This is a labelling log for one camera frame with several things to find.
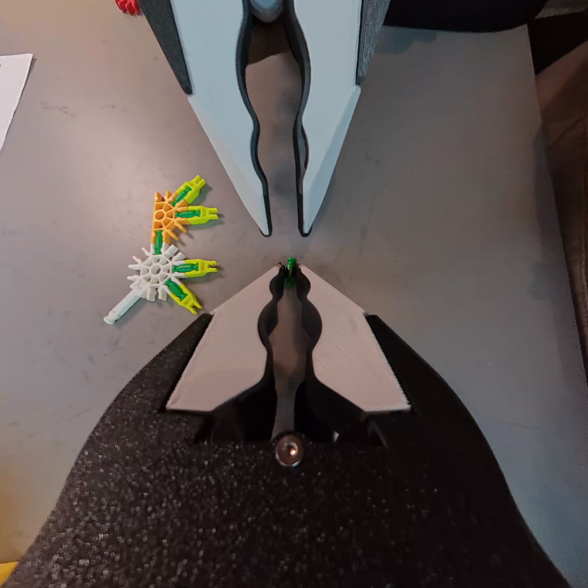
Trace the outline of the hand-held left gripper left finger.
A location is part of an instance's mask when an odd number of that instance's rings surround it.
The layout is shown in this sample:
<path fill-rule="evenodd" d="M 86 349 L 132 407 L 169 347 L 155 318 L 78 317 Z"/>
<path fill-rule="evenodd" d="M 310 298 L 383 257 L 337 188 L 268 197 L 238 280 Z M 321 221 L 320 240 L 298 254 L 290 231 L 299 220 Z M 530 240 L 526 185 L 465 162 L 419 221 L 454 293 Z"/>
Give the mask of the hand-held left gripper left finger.
<path fill-rule="evenodd" d="M 210 413 L 272 374 L 270 335 L 284 288 L 277 264 L 212 311 L 166 409 Z"/>

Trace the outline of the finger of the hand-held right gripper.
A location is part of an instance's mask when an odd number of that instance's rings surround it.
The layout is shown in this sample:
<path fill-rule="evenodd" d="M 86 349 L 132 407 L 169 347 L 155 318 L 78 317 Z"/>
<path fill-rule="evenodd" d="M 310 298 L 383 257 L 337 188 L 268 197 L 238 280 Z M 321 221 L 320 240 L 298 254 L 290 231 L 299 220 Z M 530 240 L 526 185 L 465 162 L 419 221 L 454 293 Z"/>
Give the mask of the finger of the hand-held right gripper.
<path fill-rule="evenodd" d="M 307 236 L 325 198 L 357 101 L 362 1 L 291 1 L 303 65 L 296 121 L 299 231 Z"/>
<path fill-rule="evenodd" d="M 249 1 L 171 1 L 192 84 L 188 100 L 243 205 L 272 233 L 268 182 L 258 158 L 260 124 L 247 94 Z"/>

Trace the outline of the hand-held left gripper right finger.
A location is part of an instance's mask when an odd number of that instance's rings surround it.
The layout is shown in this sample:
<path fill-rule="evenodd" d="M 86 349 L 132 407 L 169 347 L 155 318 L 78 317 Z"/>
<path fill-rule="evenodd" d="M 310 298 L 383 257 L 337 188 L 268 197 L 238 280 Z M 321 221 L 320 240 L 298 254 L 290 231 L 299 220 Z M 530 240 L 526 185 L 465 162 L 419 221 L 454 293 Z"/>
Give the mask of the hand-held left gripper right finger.
<path fill-rule="evenodd" d="M 410 411 L 365 311 L 305 265 L 296 288 L 315 379 L 365 413 Z"/>

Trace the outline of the white plastic rod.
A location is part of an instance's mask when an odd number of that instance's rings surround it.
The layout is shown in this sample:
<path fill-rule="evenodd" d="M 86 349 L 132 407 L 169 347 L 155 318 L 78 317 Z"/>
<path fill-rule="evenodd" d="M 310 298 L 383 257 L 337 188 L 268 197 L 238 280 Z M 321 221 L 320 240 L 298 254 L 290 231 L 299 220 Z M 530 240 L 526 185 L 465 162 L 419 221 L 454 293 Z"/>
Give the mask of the white plastic rod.
<path fill-rule="evenodd" d="M 141 295 L 138 294 L 136 290 L 129 291 L 129 293 L 126 294 L 126 296 L 104 317 L 104 322 L 108 325 L 114 325 L 115 322 L 121 319 L 121 317 L 140 299 Z"/>

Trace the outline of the white snowflake connector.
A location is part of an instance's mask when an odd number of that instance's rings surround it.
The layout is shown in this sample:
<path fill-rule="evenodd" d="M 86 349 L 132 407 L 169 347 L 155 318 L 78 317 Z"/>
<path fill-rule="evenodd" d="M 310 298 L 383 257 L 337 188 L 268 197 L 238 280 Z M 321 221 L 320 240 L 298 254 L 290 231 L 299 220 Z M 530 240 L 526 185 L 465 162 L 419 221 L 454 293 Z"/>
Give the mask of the white snowflake connector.
<path fill-rule="evenodd" d="M 130 264 L 129 269 L 135 271 L 135 274 L 128 276 L 131 290 L 136 290 L 141 298 L 150 302 L 156 298 L 166 300 L 169 297 L 169 290 L 165 281 L 172 279 L 181 282 L 174 272 L 173 266 L 180 264 L 186 259 L 179 249 L 174 245 L 163 243 L 162 252 L 159 255 L 153 253 L 153 245 L 150 249 L 143 249 L 144 259 L 134 257 L 135 263 Z"/>

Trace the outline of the orange half-circle connector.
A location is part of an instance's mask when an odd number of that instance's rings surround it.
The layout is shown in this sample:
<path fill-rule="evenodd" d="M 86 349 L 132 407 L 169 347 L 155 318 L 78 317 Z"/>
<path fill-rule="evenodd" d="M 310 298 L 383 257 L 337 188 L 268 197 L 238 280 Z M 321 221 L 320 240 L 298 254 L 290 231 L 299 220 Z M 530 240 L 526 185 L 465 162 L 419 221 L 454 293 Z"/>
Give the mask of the orange half-circle connector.
<path fill-rule="evenodd" d="M 164 243 L 171 245 L 173 241 L 178 241 L 180 236 L 178 231 L 186 233 L 187 219 L 176 217 L 175 213 L 178 210 L 187 210 L 185 201 L 174 206 L 173 201 L 176 198 L 176 193 L 169 191 L 165 192 L 165 195 L 155 192 L 153 213 L 152 213 L 152 230 L 151 230 L 151 243 L 152 234 L 157 230 L 163 231 Z"/>

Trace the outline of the printed instruction sheet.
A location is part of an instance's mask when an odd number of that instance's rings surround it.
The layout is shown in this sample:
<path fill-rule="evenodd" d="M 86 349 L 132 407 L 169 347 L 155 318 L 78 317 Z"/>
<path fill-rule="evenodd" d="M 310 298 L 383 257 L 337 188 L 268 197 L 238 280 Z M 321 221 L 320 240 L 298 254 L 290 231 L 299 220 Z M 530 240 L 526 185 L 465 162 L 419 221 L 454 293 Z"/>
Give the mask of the printed instruction sheet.
<path fill-rule="evenodd" d="M 1 148 L 24 91 L 32 61 L 32 54 L 1 56 Z"/>

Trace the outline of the person's right forearm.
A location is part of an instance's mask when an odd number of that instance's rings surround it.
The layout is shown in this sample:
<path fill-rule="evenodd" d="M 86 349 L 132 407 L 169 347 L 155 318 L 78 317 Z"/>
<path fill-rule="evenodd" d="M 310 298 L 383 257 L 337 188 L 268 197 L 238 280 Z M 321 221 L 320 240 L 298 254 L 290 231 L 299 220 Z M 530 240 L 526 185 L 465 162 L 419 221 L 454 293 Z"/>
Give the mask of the person's right forearm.
<path fill-rule="evenodd" d="M 547 1 L 391 1 L 383 24 L 449 32 L 500 32 L 525 25 Z"/>

